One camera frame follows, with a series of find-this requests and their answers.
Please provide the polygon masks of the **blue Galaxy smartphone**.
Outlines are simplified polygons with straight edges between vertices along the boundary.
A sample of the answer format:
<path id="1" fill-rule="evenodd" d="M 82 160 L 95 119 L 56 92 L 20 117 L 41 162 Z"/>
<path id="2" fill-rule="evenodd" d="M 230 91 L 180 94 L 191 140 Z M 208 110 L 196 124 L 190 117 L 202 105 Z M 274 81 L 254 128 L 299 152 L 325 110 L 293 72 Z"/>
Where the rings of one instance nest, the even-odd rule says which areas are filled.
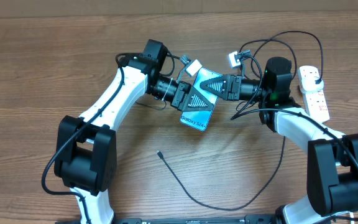
<path id="1" fill-rule="evenodd" d="M 202 109 L 202 111 L 188 111 L 188 112 L 182 112 L 180 121 L 191 127 L 198 129 L 200 131 L 205 131 L 209 120 L 211 118 L 211 115 L 214 110 L 214 106 L 216 105 L 216 102 L 218 100 L 217 96 L 203 90 L 200 87 L 201 82 L 220 77 L 221 74 L 213 72 L 211 70 L 201 68 L 198 71 L 198 74 L 196 76 L 195 82 L 193 84 L 193 87 L 195 90 L 198 91 L 196 94 L 192 94 L 190 103 L 188 106 L 190 108 L 197 108 Z"/>

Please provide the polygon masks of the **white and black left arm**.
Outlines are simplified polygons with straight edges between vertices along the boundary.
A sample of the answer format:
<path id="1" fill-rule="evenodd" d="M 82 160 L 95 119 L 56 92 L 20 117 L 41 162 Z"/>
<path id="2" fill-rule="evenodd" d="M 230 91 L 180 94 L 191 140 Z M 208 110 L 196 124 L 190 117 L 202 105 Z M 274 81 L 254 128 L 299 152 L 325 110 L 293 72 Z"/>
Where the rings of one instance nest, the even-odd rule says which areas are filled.
<path id="1" fill-rule="evenodd" d="M 141 53 L 115 57 L 117 73 L 98 100 L 79 117 L 65 116 L 58 126 L 55 154 L 41 177 L 50 195 L 73 195 L 80 208 L 78 223 L 112 223 L 108 188 L 117 167 L 116 132 L 144 94 L 182 112 L 212 111 L 207 94 L 161 69 L 173 55 L 163 43 L 148 40 Z"/>

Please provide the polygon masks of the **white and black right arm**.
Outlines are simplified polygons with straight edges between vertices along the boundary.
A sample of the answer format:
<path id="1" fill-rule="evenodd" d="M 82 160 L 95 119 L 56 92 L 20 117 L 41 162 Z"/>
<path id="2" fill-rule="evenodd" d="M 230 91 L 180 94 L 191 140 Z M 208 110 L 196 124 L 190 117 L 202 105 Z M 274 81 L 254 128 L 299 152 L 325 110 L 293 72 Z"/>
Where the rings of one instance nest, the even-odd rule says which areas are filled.
<path id="1" fill-rule="evenodd" d="M 304 150 L 307 194 L 279 207 L 270 223 L 358 222 L 358 134 L 335 131 L 290 96 L 291 61 L 268 59 L 260 81 L 222 75 L 200 87 L 226 101 L 256 102 L 260 121 Z"/>

